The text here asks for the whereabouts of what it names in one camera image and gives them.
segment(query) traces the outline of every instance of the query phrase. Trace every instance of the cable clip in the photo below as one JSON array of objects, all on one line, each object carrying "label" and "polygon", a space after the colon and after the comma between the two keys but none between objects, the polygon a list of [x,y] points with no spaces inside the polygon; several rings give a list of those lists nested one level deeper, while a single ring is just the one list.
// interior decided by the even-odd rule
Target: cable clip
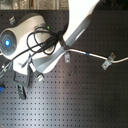
[{"label": "cable clip", "polygon": [[103,63],[102,67],[106,70],[110,65],[112,65],[111,61],[114,61],[116,58],[115,54],[112,52],[108,59]]}]

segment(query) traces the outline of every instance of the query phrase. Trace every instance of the metal bracket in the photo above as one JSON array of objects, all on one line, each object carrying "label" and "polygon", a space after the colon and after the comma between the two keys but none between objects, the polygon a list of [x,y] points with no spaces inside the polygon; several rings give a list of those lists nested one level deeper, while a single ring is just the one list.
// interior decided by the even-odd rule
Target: metal bracket
[{"label": "metal bracket", "polygon": [[9,22],[12,26],[16,26],[17,24],[17,21],[16,21],[16,18],[13,16],[12,18],[9,19]]},{"label": "metal bracket", "polygon": [[70,63],[70,54],[69,54],[69,52],[65,53],[65,63]]},{"label": "metal bracket", "polygon": [[108,59],[103,63],[102,67],[106,70],[110,65],[112,65],[111,61],[114,61],[116,58],[115,54],[112,52]]},{"label": "metal bracket", "polygon": [[19,94],[19,99],[26,100],[26,93],[25,93],[24,87],[19,84],[19,85],[16,85],[16,88]]}]

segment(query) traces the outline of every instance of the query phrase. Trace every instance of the table surface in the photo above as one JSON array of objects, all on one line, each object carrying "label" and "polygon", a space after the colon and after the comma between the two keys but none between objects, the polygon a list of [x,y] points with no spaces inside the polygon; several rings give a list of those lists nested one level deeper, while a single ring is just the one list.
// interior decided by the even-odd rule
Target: table surface
[{"label": "table surface", "polygon": [[[68,22],[68,11],[0,11],[0,32],[11,27],[9,18],[19,20],[27,13],[41,14],[52,31]],[[88,29],[72,46],[74,49],[116,59],[128,56],[128,12],[94,11]],[[128,127],[128,61],[113,64],[104,71],[103,60],[70,53],[38,83],[31,74],[25,88],[28,99],[19,100],[9,71],[0,79],[6,88],[0,93],[0,128],[127,128]],[[0,57],[0,65],[5,62]],[[17,74],[25,82],[26,77]]]}]

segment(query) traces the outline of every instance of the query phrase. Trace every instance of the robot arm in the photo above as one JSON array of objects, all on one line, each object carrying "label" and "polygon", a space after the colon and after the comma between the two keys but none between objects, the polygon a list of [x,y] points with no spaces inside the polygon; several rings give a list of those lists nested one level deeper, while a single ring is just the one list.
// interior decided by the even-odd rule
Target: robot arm
[{"label": "robot arm", "polygon": [[[90,24],[91,14],[98,2],[99,0],[69,0],[69,25],[67,31],[64,33],[64,35],[62,35],[62,41],[58,41],[55,51],[52,55],[46,55],[41,52],[35,54],[32,57],[32,64],[35,70],[44,74],[48,73],[55,67],[61,56],[68,50],[69,47],[72,46],[72,44],[79,38],[79,36]],[[42,26],[42,24],[45,24],[43,17],[40,15],[33,15],[26,20],[22,20],[18,26],[4,30],[0,36],[0,47],[3,55],[6,58],[12,60],[12,58],[26,50],[28,48],[26,45],[26,39],[28,35],[31,32],[34,32],[37,27]],[[6,31],[11,31],[15,37],[16,46],[14,47],[14,51],[11,52],[11,54],[6,54],[7,52],[4,52],[5,48],[7,51],[12,50],[11,47],[13,48],[13,45],[11,44],[12,37],[10,37],[8,34],[3,36],[3,33]],[[42,34],[37,34],[37,39],[39,42],[45,41],[49,37],[49,34],[43,34],[43,36]],[[36,41],[34,40],[33,36],[30,36],[28,41],[31,47],[36,45]],[[26,52],[25,54],[13,60],[13,69],[21,74],[27,75],[28,65],[23,68],[20,64],[23,64],[30,54],[32,54],[30,51]]]}]

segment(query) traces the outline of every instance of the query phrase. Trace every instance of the wire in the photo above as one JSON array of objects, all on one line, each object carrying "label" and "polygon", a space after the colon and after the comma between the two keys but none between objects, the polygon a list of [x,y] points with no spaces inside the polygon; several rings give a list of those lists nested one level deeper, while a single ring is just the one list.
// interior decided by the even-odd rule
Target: wire
[{"label": "wire", "polygon": [[79,51],[79,50],[76,50],[76,49],[69,49],[68,51],[71,51],[71,52],[77,52],[77,53],[81,53],[81,54],[85,54],[85,55],[93,56],[93,57],[96,57],[96,58],[100,58],[100,59],[103,59],[103,60],[107,60],[106,57],[99,56],[99,55],[92,54],[92,53],[87,53],[87,52]]},{"label": "wire", "polygon": [[128,60],[128,57],[124,58],[124,59],[121,59],[121,60],[117,60],[117,61],[111,61],[113,64],[116,64],[116,63],[121,63],[121,62],[124,62]]},{"label": "wire", "polygon": [[[68,24],[66,24],[64,26],[64,29],[62,31],[59,31],[58,33],[53,33],[50,29],[48,29],[47,27],[38,27],[35,29],[34,32],[30,33],[28,36],[27,36],[27,40],[26,40],[26,43],[27,43],[27,46],[28,46],[28,49],[24,50],[23,52],[19,53],[17,56],[15,56],[12,60],[10,60],[6,65],[5,67],[2,69],[2,71],[0,72],[0,77],[3,77],[4,74],[11,68],[12,66],[12,62],[18,58],[19,56],[21,56],[22,54],[28,52],[28,51],[32,51],[33,54],[31,56],[29,56],[28,60],[22,65],[22,67],[24,67],[27,63],[29,63],[29,60],[37,53],[40,53],[40,52],[43,52],[44,54],[46,55],[52,55],[56,49],[56,45],[59,41],[60,38],[63,38],[63,37],[60,37],[60,35],[63,35],[66,30],[67,30],[67,27],[68,27]],[[36,39],[36,34],[37,33],[48,33],[50,34],[50,37],[44,41],[44,42],[41,42],[39,43]],[[29,37],[33,35],[34,36],[34,40],[36,42],[37,45],[34,45],[32,47],[29,46],[29,43],[28,43],[28,39]],[[36,48],[36,47],[40,47],[40,49],[38,49],[37,51],[34,51],[33,48]],[[53,47],[51,53],[47,53],[46,50]]]},{"label": "wire", "polygon": [[[92,53],[87,53],[87,52],[83,52],[83,51],[76,50],[76,49],[69,49],[68,51],[77,52],[77,53],[81,53],[81,54],[93,56],[93,57],[100,58],[100,59],[103,59],[103,60],[107,60],[107,59],[108,59],[108,58],[103,57],[103,56],[100,56],[100,55],[96,55],[96,54],[92,54]],[[111,61],[111,63],[116,64],[116,63],[124,62],[124,61],[126,61],[126,60],[128,60],[128,57],[126,57],[126,58],[124,58],[124,59],[121,59],[121,60],[117,60],[117,61],[111,61],[111,60],[110,60],[110,61]]]}]

